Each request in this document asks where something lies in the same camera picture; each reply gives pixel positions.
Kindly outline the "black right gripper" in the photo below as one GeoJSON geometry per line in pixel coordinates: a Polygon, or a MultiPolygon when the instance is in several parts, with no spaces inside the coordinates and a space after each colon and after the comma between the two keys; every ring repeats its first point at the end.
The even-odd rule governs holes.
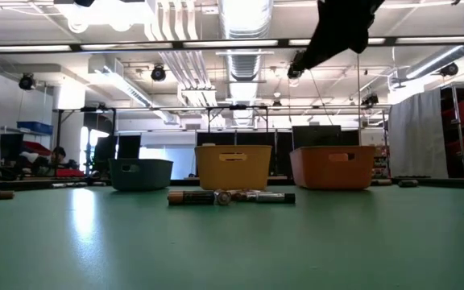
{"type": "Polygon", "coordinates": [[[299,69],[311,69],[350,49],[363,52],[368,30],[384,0],[318,0],[317,31],[298,61],[299,69]]]}

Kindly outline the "large black monitor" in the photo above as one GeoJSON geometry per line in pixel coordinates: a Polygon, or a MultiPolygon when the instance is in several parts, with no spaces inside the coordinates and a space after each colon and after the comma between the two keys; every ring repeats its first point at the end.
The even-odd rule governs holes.
{"type": "Polygon", "coordinates": [[[293,148],[316,146],[340,146],[340,126],[294,126],[292,128],[293,148]]]}

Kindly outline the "orange plastic bin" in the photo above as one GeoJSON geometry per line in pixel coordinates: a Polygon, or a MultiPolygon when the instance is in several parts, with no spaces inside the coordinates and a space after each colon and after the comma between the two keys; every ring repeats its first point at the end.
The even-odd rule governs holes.
{"type": "Polygon", "coordinates": [[[300,147],[289,156],[297,186],[313,190],[364,190],[371,185],[373,146],[300,147]]]}

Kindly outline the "white curtain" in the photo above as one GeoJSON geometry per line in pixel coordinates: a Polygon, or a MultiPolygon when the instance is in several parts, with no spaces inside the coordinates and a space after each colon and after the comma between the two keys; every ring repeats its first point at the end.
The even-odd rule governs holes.
{"type": "Polygon", "coordinates": [[[388,130],[393,177],[448,176],[439,89],[415,94],[393,105],[388,130]]]}

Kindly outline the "yellow plastic bin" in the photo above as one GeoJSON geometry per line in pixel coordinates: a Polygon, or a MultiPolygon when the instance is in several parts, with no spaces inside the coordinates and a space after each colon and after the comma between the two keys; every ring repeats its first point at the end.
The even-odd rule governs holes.
{"type": "Polygon", "coordinates": [[[213,145],[194,148],[197,176],[205,190],[267,187],[271,146],[213,145]]]}

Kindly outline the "small black monitor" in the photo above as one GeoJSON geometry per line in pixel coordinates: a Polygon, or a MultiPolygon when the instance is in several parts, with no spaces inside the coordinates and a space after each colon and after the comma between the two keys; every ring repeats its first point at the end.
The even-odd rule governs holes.
{"type": "Polygon", "coordinates": [[[138,159],[140,135],[118,135],[104,138],[104,156],[112,159],[138,159]]]}

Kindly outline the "dark teal plastic bin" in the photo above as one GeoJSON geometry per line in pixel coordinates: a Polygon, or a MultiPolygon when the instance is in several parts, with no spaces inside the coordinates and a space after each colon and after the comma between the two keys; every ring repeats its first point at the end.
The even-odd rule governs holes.
{"type": "Polygon", "coordinates": [[[173,162],[165,159],[110,159],[110,181],[118,191],[152,191],[171,183],[173,162]]]}

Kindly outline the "person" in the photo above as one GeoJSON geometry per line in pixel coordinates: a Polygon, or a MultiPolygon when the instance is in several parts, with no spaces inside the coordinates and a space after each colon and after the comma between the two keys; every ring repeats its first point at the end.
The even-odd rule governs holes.
{"type": "Polygon", "coordinates": [[[37,176],[81,175],[77,162],[73,159],[66,159],[66,152],[62,147],[55,147],[49,157],[40,155],[32,165],[32,172],[37,176]]]}

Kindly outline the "blue storage crate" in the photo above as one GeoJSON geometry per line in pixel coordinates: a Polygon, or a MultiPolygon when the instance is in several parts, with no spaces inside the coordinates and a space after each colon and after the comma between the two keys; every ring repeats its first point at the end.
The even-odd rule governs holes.
{"type": "Polygon", "coordinates": [[[16,122],[18,128],[28,129],[29,131],[44,135],[52,135],[53,126],[36,121],[19,121],[16,122]]]}

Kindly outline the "silver ventilation duct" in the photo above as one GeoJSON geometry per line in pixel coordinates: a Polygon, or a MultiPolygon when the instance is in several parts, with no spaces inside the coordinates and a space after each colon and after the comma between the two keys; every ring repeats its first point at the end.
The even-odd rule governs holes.
{"type": "MultiPolygon", "coordinates": [[[[224,39],[265,39],[271,24],[273,0],[218,0],[224,39]]],[[[259,49],[229,50],[226,56],[229,95],[234,105],[252,106],[261,69],[259,49]]]]}

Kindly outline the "background black frame station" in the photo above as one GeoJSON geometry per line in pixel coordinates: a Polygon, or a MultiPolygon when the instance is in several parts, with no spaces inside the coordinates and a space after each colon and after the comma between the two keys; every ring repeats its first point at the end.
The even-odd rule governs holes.
{"type": "MultiPolygon", "coordinates": [[[[110,113],[112,120],[110,121],[109,136],[118,135],[140,135],[143,134],[154,134],[154,133],[192,133],[196,138],[195,144],[201,146],[205,143],[216,143],[216,144],[227,144],[227,145],[254,145],[255,141],[253,134],[260,135],[260,140],[257,142],[258,145],[269,145],[273,148],[276,147],[276,134],[271,133],[267,127],[263,130],[256,128],[243,128],[243,129],[223,129],[223,128],[212,128],[211,122],[224,110],[227,111],[243,111],[252,110],[254,115],[257,115],[261,111],[261,117],[265,120],[269,119],[270,108],[268,106],[245,106],[245,105],[232,105],[232,106],[210,106],[210,107],[196,107],[196,106],[180,106],[180,107],[139,107],[139,108],[110,108],[106,106],[84,106],[80,109],[56,109],[60,116],[65,114],[83,113],[93,115],[95,118],[99,118],[101,114],[110,113]],[[130,113],[130,112],[143,112],[143,113],[156,113],[162,117],[167,117],[172,114],[174,117],[178,113],[201,113],[207,118],[207,127],[205,129],[188,129],[185,127],[177,127],[174,129],[129,129],[119,130],[117,128],[117,116],[118,113],[130,113]]],[[[85,166],[88,173],[100,172],[101,176],[108,178],[110,176],[110,166],[108,160],[112,158],[106,158],[104,156],[104,142],[103,139],[97,142],[95,146],[94,156],[85,157],[85,166]]]]}

